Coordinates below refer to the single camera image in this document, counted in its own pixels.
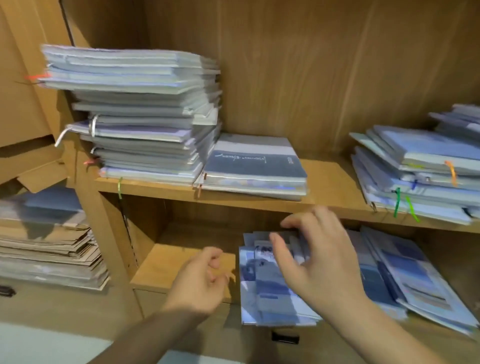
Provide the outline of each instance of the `left hand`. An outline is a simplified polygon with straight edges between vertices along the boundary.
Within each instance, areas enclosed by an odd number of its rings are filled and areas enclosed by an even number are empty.
[[[206,247],[187,261],[177,274],[163,310],[186,310],[211,315],[222,302],[228,276],[215,276],[210,268],[220,267],[223,251]]]

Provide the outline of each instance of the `green ribbon bookmark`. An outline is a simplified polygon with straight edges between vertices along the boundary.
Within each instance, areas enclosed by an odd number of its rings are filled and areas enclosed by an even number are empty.
[[[123,180],[123,177],[120,177],[119,182],[117,184],[117,189],[118,189],[118,194],[119,194],[119,199],[120,200],[121,200],[121,189],[120,189],[121,180]]]
[[[407,200],[408,206],[410,207],[410,214],[412,214],[413,218],[416,222],[420,222],[420,219],[415,215],[415,210],[413,209],[412,202],[410,201],[410,197],[406,196],[405,199]]]
[[[396,218],[396,215],[398,213],[398,207],[400,206],[400,187],[398,187],[395,190],[396,193],[396,205],[395,205],[395,211],[393,212],[393,217]]]

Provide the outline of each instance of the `drawer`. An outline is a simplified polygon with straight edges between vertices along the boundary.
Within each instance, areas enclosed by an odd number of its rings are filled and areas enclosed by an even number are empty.
[[[6,278],[0,285],[16,291],[0,296],[1,322],[109,340],[129,322],[121,290],[110,284],[102,292]]]
[[[145,316],[158,310],[167,296],[143,290],[135,293]],[[480,347],[472,339],[416,317],[404,326],[449,362],[478,362]],[[299,343],[274,342],[272,332],[299,338]],[[175,349],[242,363],[364,363],[326,322],[313,328],[242,326],[240,306],[228,303],[221,303],[218,310],[184,337]]]

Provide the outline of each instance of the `right hand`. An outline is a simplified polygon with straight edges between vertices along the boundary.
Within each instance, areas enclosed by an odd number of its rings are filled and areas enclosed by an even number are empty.
[[[287,285],[325,319],[355,307],[363,290],[355,249],[336,215],[323,206],[285,218],[283,228],[298,228],[308,241],[311,257],[299,265],[277,233],[270,241]]]

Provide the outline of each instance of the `forearm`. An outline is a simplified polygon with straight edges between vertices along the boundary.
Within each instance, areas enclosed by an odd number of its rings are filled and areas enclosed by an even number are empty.
[[[156,364],[202,317],[186,311],[161,311],[135,325],[90,364]]]
[[[326,317],[359,355],[370,364],[443,364],[368,298],[353,302],[352,309]]]

